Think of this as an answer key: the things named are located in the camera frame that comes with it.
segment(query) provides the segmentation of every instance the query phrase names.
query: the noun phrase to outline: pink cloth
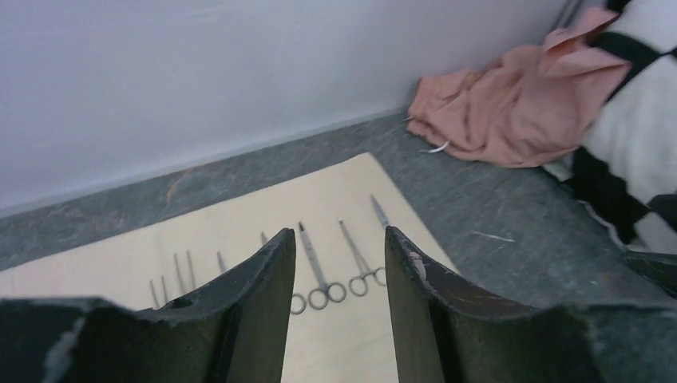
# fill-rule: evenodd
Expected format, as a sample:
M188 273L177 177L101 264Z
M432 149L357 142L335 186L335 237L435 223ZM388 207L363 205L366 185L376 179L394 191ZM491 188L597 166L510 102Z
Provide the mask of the pink cloth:
M423 77L407 130L447 153L518 168L575 150L630 64L585 38L616 14L591 8L571 30L555 30L542 47L510 50L484 71Z

